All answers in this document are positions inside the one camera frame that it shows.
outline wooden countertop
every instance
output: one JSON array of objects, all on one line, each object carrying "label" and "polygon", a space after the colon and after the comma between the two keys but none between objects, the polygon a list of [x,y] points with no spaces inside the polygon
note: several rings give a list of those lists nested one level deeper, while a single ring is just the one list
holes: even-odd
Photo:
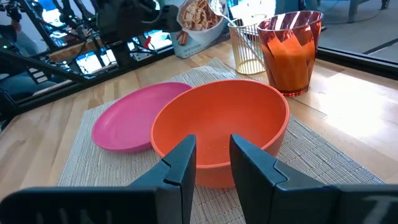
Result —
[{"label": "wooden countertop", "polygon": [[[229,41],[188,59],[167,57],[24,113],[0,134],[0,198],[55,185],[83,112],[218,57],[234,67]],[[266,74],[256,75],[267,82]],[[398,82],[317,60],[310,91],[290,112],[387,183],[398,183]]]}]

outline placemat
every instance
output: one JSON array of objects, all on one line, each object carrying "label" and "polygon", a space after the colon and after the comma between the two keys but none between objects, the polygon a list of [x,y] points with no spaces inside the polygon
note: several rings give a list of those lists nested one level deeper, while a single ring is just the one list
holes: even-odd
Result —
[{"label": "placemat", "polygon": [[[197,86],[234,78],[240,77],[215,58],[206,66],[193,68],[168,81]],[[94,122],[112,103],[84,113],[58,185],[128,185],[160,159],[154,150],[116,154],[94,145],[91,140]],[[326,184],[383,184],[370,171],[344,155],[292,115],[277,158]],[[245,223],[235,188],[208,189],[196,186],[191,223]]]}]

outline wire basket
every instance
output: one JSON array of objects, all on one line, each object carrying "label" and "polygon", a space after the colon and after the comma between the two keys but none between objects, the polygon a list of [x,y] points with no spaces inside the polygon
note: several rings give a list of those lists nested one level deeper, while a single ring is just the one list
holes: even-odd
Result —
[{"label": "wire basket", "polygon": [[253,75],[264,72],[263,54],[257,25],[266,15],[253,15],[245,19],[234,19],[237,27],[228,24],[231,36],[232,50],[234,52],[236,71],[244,75]]}]

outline metal spoon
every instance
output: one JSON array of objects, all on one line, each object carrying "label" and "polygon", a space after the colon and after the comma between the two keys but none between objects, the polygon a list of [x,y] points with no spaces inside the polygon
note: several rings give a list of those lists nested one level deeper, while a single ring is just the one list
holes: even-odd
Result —
[{"label": "metal spoon", "polygon": [[[228,16],[225,15],[226,14],[225,12],[227,11],[227,5],[225,0],[209,0],[209,6],[210,9],[214,12],[214,14],[216,14],[217,16],[224,17],[224,19],[226,19],[232,26],[237,27],[237,25],[233,21],[231,21],[231,19],[229,19]],[[241,29],[237,29],[237,31],[238,35],[243,39],[246,47],[252,50],[254,56],[256,56],[258,61],[260,61],[264,66],[263,58],[260,57],[261,54],[258,52],[258,50],[254,48],[251,41],[246,37],[246,35]]]}]

